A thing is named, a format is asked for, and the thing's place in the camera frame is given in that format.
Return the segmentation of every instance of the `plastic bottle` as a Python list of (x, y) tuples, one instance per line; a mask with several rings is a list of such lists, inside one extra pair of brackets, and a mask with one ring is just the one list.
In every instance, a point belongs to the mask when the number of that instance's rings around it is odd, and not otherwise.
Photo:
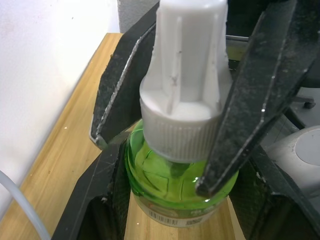
[(196, 195), (231, 86), (227, 0), (160, 0), (150, 66), (140, 85), (142, 119), (127, 140), (135, 199), (159, 223), (208, 219), (238, 174), (210, 199)]

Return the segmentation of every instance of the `white plastic cap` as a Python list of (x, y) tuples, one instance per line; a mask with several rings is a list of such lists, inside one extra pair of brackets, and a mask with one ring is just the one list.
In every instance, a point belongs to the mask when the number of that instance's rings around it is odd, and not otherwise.
[(160, 0), (140, 103), (146, 142), (170, 161), (209, 155), (232, 83), (227, 12), (227, 0)]

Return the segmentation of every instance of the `white cable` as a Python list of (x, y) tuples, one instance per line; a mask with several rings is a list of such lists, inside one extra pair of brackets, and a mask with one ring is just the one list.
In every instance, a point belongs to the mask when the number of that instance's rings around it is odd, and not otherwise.
[(43, 222), (40, 220), (39, 216), (35, 212), (34, 208), (28, 202), (26, 197), (17, 187), (17, 185), (0, 170), (0, 184), (2, 184), (13, 196), (13, 198), (17, 201), (20, 207), (23, 209), (30, 222), (33, 224), (35, 230), (38, 232), (40, 238), (42, 240), (50, 240), (51, 237), (44, 226)]

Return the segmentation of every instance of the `white wall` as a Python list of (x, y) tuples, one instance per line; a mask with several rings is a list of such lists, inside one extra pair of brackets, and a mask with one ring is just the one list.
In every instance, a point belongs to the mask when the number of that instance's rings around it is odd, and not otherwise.
[[(0, 0), (0, 170), (16, 184), (107, 32), (116, 0)], [(0, 186), (0, 220), (10, 200)]]

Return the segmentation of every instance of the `bottle label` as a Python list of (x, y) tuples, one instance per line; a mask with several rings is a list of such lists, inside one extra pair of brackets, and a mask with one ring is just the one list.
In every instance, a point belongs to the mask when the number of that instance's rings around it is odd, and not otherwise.
[(159, 206), (143, 196), (135, 196), (140, 208), (158, 223), (176, 227), (191, 227), (206, 221), (217, 209), (217, 204), (205, 209), (173, 209)]

